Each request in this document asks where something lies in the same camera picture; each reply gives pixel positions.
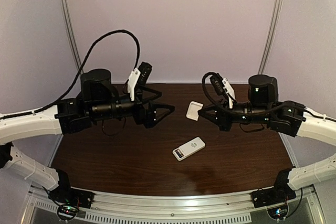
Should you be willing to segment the white battery cover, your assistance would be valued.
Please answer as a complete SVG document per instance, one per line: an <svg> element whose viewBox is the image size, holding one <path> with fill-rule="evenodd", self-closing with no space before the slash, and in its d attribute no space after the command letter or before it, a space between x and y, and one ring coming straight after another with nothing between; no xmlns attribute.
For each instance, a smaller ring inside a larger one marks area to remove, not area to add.
<svg viewBox="0 0 336 224"><path fill-rule="evenodd" d="M187 109L186 117L190 120L197 121L199 118L198 112L202 108L203 108L202 103L191 101Z"/></svg>

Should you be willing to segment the white remote control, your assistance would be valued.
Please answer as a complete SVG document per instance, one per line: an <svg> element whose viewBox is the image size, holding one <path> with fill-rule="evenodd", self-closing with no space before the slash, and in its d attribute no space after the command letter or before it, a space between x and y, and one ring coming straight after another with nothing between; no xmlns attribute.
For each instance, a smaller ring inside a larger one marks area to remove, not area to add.
<svg viewBox="0 0 336 224"><path fill-rule="evenodd" d="M203 148L205 148L205 146L206 146L205 142L200 137L195 137L189 140L188 142L182 144L181 146L175 148L172 151L172 154L178 161L182 161L188 158L189 156L197 153L198 151L202 150ZM179 150L182 154L184 154L184 157L179 158L179 156L175 153L175 150Z"/></svg>

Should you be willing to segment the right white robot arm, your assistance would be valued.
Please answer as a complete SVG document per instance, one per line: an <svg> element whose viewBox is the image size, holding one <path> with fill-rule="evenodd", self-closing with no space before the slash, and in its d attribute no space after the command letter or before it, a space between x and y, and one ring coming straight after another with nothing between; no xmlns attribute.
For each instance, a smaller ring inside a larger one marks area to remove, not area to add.
<svg viewBox="0 0 336 224"><path fill-rule="evenodd" d="M219 73L202 77L202 90L211 103L198 111L219 127L230 131L234 123L260 124L292 137L307 137L335 145L335 119L291 100L279 101L275 77L256 74L248 79L248 101L237 102L228 80Z"/></svg>

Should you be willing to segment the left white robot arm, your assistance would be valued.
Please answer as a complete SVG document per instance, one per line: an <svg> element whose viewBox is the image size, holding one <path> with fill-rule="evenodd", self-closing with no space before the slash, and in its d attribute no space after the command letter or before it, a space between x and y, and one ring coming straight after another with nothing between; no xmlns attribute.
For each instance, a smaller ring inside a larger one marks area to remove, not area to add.
<svg viewBox="0 0 336 224"><path fill-rule="evenodd" d="M76 98L61 99L47 109L1 116L1 168L13 169L25 180L47 190L69 190L68 175L48 168L14 146L15 140L43 135L81 132L98 122L132 117L137 125L150 129L174 112L172 105L157 103L162 93L147 88L151 67L135 68L128 79L128 90L119 95L111 83L111 72L94 69L81 75L81 92Z"/></svg>

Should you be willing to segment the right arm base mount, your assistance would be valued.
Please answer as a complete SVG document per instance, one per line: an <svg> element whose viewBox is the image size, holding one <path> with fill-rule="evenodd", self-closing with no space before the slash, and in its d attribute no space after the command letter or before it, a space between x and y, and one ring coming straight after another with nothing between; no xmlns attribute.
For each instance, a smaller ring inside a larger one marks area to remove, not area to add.
<svg viewBox="0 0 336 224"><path fill-rule="evenodd" d="M289 216L288 201L296 198L296 193L289 185L289 172L291 169L281 170L274 182L268 189L257 189L251 193L254 208L270 207L267 209L268 216L275 221L284 221Z"/></svg>

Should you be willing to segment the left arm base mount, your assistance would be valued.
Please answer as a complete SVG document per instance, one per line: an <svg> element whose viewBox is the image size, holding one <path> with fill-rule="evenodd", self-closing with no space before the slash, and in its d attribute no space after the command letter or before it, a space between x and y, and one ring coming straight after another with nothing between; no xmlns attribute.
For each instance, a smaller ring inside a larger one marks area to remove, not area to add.
<svg viewBox="0 0 336 224"><path fill-rule="evenodd" d="M80 208L91 208L95 194L91 191L72 188L67 173L61 169L56 169L56 172L59 178L57 186L48 191L48 198L58 206L56 214L59 219L69 222L76 217Z"/></svg>

